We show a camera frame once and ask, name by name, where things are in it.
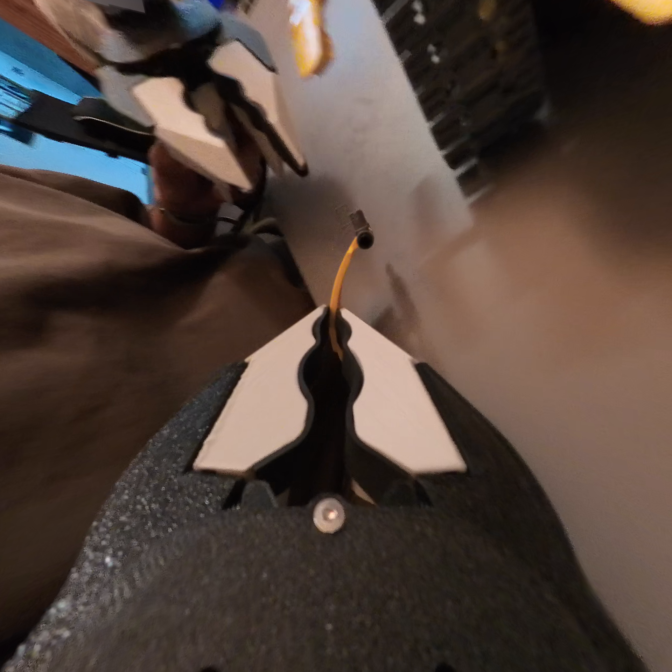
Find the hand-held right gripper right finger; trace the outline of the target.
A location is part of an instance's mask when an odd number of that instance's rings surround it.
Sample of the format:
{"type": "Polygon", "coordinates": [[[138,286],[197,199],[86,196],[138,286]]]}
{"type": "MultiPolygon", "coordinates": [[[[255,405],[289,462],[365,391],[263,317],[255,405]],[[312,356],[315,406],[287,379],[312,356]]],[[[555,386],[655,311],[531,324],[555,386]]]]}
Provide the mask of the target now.
{"type": "Polygon", "coordinates": [[[362,377],[352,405],[357,439],[412,476],[465,473],[416,360],[350,310],[341,316],[349,328],[345,354],[362,377]]]}

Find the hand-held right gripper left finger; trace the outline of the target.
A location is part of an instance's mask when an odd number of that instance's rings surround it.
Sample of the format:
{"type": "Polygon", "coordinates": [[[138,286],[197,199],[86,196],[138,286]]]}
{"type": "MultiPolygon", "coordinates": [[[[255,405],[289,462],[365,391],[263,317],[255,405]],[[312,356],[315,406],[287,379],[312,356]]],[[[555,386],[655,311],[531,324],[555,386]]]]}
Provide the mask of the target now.
{"type": "Polygon", "coordinates": [[[250,475],[301,436],[309,404],[299,369],[317,344],[313,330],[325,308],[316,308],[246,358],[239,381],[197,453],[195,471],[250,475]]]}

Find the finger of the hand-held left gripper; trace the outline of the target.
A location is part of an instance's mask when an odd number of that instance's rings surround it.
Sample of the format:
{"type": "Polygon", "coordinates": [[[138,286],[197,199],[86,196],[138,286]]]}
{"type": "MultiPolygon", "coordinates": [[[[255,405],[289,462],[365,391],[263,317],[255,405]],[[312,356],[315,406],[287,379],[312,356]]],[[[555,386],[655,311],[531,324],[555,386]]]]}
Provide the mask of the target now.
{"type": "Polygon", "coordinates": [[[277,72],[239,41],[218,46],[209,58],[209,68],[217,92],[271,169],[280,174],[286,165],[306,177],[307,160],[277,72]]]}
{"type": "Polygon", "coordinates": [[[177,78],[140,78],[130,91],[173,158],[219,188],[249,194],[259,186],[261,151],[214,85],[197,88],[196,109],[189,106],[186,87],[177,78]]]}

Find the yellow curved brick panel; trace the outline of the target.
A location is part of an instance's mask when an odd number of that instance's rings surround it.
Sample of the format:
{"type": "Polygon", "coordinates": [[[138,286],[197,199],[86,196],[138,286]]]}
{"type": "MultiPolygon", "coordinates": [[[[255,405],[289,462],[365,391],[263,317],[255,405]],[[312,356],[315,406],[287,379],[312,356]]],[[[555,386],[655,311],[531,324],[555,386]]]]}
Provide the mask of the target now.
{"type": "Polygon", "coordinates": [[[345,277],[348,273],[351,260],[355,253],[360,249],[370,249],[374,245],[375,240],[371,225],[362,210],[357,209],[350,213],[348,221],[350,225],[352,225],[355,235],[343,258],[341,259],[339,268],[333,281],[329,301],[329,342],[332,351],[340,360],[343,359],[343,349],[337,331],[337,317],[341,309],[341,299],[345,277]]]}

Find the yellow tracked brick vehicle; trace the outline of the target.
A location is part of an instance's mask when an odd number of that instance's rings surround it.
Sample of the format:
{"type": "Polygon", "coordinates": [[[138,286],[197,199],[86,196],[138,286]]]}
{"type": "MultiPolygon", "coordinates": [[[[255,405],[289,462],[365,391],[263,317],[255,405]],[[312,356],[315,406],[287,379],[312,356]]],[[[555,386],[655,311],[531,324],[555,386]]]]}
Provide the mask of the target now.
{"type": "Polygon", "coordinates": [[[603,162],[671,170],[670,1],[326,1],[332,61],[298,80],[315,178],[476,197],[559,122],[603,162]]]}

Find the person's left hand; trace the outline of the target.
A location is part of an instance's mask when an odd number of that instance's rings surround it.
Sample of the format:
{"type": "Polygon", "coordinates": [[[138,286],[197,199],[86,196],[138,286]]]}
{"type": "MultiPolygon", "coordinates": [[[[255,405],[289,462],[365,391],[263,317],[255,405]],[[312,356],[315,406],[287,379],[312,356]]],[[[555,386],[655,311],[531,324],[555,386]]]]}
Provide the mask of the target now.
{"type": "Polygon", "coordinates": [[[210,243],[224,204],[242,210],[253,200],[253,191],[217,186],[180,163],[158,140],[148,159],[155,199],[148,210],[148,227],[182,249],[197,249],[210,243]]]}

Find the black office chair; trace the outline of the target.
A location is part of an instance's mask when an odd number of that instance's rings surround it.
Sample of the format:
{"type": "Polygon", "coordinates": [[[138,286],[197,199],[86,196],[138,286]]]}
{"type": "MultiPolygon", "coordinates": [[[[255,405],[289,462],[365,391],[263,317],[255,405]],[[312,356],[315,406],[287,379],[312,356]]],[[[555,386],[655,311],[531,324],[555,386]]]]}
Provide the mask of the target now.
{"type": "Polygon", "coordinates": [[[47,139],[78,145],[148,164],[153,129],[125,119],[103,99],[84,97],[73,104],[40,91],[1,104],[1,119],[47,139]]]}

